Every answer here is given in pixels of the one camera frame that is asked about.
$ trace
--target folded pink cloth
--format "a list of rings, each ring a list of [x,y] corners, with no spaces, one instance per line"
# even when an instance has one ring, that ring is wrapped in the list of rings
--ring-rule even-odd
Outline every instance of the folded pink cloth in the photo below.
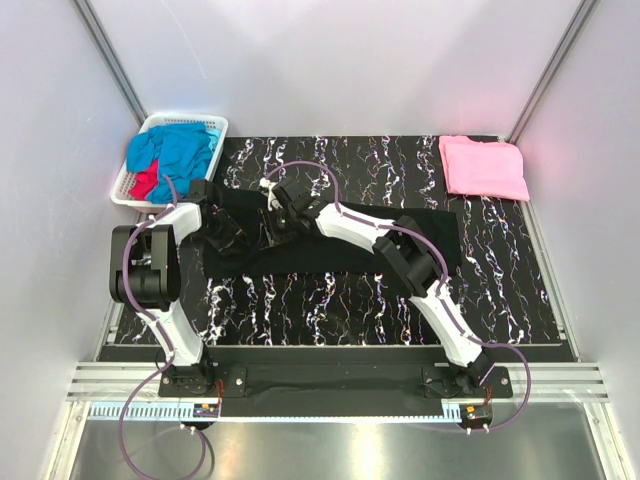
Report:
[[[442,136],[440,155],[449,193],[529,200],[522,154],[515,145]]]

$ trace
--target white plastic basket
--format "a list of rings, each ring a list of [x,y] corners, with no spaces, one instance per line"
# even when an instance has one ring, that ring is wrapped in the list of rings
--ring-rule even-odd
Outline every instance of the white plastic basket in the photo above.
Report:
[[[196,122],[204,123],[207,130],[220,130],[220,139],[218,140],[216,149],[213,152],[211,163],[209,163],[209,168],[207,169],[207,175],[205,177],[207,180],[211,180],[216,172],[218,162],[220,161],[224,137],[227,135],[227,129],[229,128],[229,122],[227,122],[225,118],[214,117],[213,115],[188,113],[154,113],[144,121],[142,127],[140,127],[140,132],[138,133],[146,132],[150,128],[157,127],[158,125]],[[135,183],[136,174],[127,172],[127,162],[125,160],[122,168],[120,169],[120,173],[118,174],[118,178],[116,178],[116,183],[111,189],[111,200],[118,205],[128,205],[129,207],[133,207],[142,213],[157,213],[164,210],[165,205],[133,199],[131,195],[129,195],[129,190],[133,185],[135,185]]]

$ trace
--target white panel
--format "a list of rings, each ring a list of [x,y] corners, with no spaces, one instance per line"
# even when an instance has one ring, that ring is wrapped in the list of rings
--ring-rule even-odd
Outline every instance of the white panel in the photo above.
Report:
[[[579,2],[92,3],[149,111],[232,135],[506,135]]]
[[[0,1],[2,478],[34,479],[76,363],[95,349],[109,188],[136,131],[67,0]]]
[[[640,3],[601,2],[520,143],[581,354],[640,469]]]

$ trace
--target black marble table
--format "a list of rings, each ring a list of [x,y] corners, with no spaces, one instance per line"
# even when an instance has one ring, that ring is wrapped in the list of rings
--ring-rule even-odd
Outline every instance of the black marble table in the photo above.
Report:
[[[275,166],[311,160],[333,170],[345,201],[456,212],[463,264],[451,281],[452,297],[469,326],[487,341],[559,342],[520,206],[447,194],[438,137],[229,138],[225,154],[216,178],[230,187],[257,189]],[[313,191],[330,188],[319,170],[286,172]],[[180,263],[184,310],[210,346],[438,343],[426,320],[382,275],[265,275],[216,283],[204,278],[202,254],[189,242]],[[143,321],[125,311],[115,343],[156,342]]]

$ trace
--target metal floor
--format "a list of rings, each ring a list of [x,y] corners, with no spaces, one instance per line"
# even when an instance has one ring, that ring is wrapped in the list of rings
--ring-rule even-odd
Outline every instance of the metal floor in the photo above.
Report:
[[[500,405],[499,413],[513,409]],[[195,478],[603,479],[586,420],[579,404],[534,404],[508,428],[472,437],[442,425],[219,423],[205,431],[215,465],[208,457]],[[198,461],[200,443],[185,432],[149,444],[170,426],[125,425],[129,450],[144,446],[134,462],[151,476],[181,478]],[[117,422],[87,422],[71,478],[135,478],[118,449]]]

